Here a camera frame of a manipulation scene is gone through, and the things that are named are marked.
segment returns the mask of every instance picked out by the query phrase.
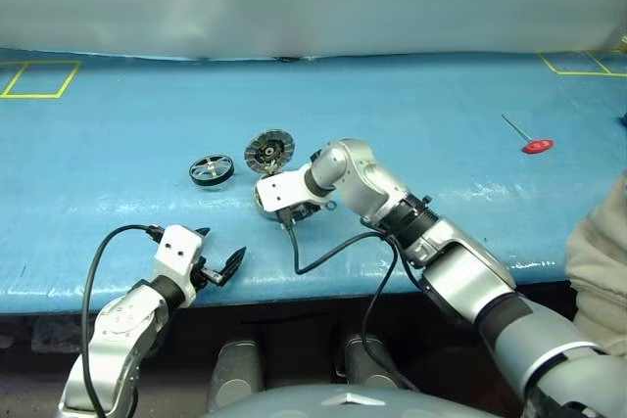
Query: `blue mat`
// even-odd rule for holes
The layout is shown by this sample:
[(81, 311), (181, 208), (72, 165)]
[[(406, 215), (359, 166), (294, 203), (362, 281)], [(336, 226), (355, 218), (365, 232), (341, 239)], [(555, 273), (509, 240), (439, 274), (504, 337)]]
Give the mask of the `blue mat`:
[[(613, 70), (621, 72), (624, 55), (616, 58)], [(249, 140), (268, 128), (294, 136), (291, 168), (328, 140), (368, 141), (383, 165), (417, 196), (432, 196), (431, 206), (491, 250), (517, 282), (562, 280), (568, 234), (627, 163), (618, 119), (627, 80), (560, 75), (542, 59), (201, 64), (0, 50), (0, 313), (77, 311), (96, 247), (127, 223), (210, 226), (206, 256), (216, 268), (248, 247), (233, 281), (203, 291), (197, 304), (372, 293), (391, 259), (380, 242), (293, 273), (287, 235), (259, 214), (258, 175), (243, 159)], [(580, 57), (554, 59), (555, 68), (582, 67)], [(521, 153), (524, 142), (502, 113), (555, 146)], [(212, 153), (236, 165), (221, 191), (196, 187), (187, 174)], [(298, 224), (302, 263), (362, 231), (339, 203)], [(150, 277), (155, 249), (139, 233), (116, 238), (93, 307)], [(411, 290), (399, 268), (387, 291)]]

